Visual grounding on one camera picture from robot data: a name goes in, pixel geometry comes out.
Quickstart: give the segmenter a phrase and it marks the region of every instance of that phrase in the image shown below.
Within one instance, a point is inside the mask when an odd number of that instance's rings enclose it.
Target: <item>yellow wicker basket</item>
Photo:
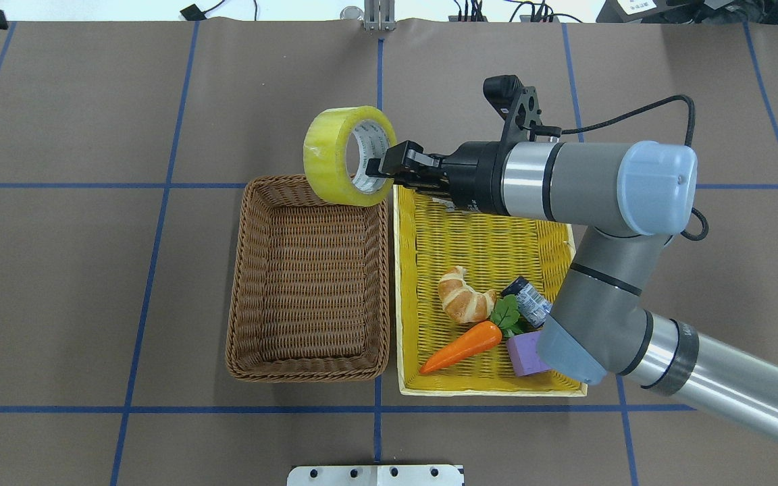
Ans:
[[[436,286],[452,265],[467,283],[502,290],[524,275],[554,300],[575,253],[569,225],[445,207],[407,188],[394,192],[398,384],[407,395],[586,396],[587,385],[555,371],[517,377],[501,344],[455,366],[420,375],[419,366],[462,335],[440,307]]]

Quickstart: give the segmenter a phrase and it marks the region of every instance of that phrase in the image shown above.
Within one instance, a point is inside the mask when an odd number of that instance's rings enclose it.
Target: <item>tape roll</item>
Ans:
[[[359,145],[359,168],[351,179],[346,169],[346,142]],[[380,158],[395,145],[395,131],[374,107],[334,108],[317,115],[303,145],[308,184],[327,203],[374,206],[392,189],[392,179],[365,175],[368,159]]]

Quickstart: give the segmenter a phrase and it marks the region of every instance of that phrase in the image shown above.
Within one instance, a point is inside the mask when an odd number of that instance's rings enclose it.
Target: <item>brown wicker basket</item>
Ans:
[[[242,198],[226,366],[244,381],[373,379],[389,357],[386,202],[334,205],[304,175]]]

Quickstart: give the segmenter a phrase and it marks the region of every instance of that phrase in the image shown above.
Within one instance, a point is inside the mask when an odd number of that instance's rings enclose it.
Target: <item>purple cube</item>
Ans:
[[[506,341],[509,350],[509,359],[512,360],[512,368],[516,376],[533,375],[548,371],[548,366],[536,353],[536,342],[540,339],[540,333],[528,332],[510,337]]]

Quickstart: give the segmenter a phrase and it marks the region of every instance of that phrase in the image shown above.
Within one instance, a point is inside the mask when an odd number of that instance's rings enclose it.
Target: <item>carrot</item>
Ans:
[[[519,335],[524,329],[518,324],[519,312],[518,301],[514,295],[501,298],[494,305],[494,311],[491,313],[490,321],[482,321],[476,324],[463,335],[453,342],[445,345],[442,350],[437,351],[427,362],[420,367],[419,372],[434,372],[438,369],[450,367],[460,360],[467,359],[474,354],[488,351],[494,346],[500,344],[505,335],[511,338],[513,335]]]
[[[419,372],[424,375],[424,373],[450,367],[474,354],[490,350],[502,340],[503,331],[497,327],[497,324],[482,321],[467,330],[460,338],[434,353],[434,356],[428,358],[427,362],[420,367]]]

